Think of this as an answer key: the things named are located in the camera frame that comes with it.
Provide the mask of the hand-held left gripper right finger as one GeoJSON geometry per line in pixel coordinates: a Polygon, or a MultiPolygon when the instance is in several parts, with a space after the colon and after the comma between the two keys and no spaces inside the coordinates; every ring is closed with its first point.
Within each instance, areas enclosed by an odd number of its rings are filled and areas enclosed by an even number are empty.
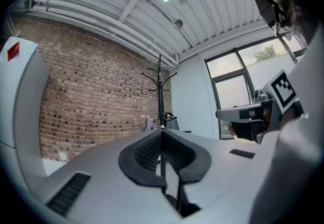
{"type": "Polygon", "coordinates": [[[163,223],[252,223],[258,192],[270,169],[278,132],[261,144],[205,138],[163,130],[167,148],[178,156],[180,206],[194,212],[183,217],[173,209],[163,223]]]}

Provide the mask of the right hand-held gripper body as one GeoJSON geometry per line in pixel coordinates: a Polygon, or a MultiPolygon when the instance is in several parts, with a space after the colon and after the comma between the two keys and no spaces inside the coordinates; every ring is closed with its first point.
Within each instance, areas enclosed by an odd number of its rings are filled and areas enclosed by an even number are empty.
{"type": "Polygon", "coordinates": [[[261,143],[267,132],[279,130],[284,114],[294,104],[297,95],[285,70],[280,70],[262,89],[254,93],[254,103],[260,104],[262,112],[255,112],[254,128],[256,143],[261,143]]]}

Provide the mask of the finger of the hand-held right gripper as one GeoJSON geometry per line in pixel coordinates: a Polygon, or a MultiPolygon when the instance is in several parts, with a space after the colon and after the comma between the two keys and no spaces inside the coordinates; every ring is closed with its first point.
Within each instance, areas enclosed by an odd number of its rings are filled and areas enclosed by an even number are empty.
{"type": "Polygon", "coordinates": [[[256,141],[257,135],[264,130],[264,124],[261,121],[237,123],[230,122],[231,126],[238,138],[246,139],[248,141],[256,141]]]}
{"type": "Polygon", "coordinates": [[[235,123],[248,123],[264,120],[264,110],[272,109],[273,99],[255,102],[249,105],[235,106],[232,108],[219,109],[216,118],[235,123]]]}

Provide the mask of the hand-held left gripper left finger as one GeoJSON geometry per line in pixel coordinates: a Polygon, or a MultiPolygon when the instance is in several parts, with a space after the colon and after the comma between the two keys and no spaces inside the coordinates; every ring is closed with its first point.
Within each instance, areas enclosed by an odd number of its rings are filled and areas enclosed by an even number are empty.
{"type": "Polygon", "coordinates": [[[119,153],[145,136],[144,132],[107,141],[85,150],[62,166],[36,188],[34,196],[47,205],[71,178],[89,176],[66,216],[48,207],[45,213],[54,223],[179,223],[182,216],[160,188],[139,186],[124,175],[118,165],[119,153]]]}

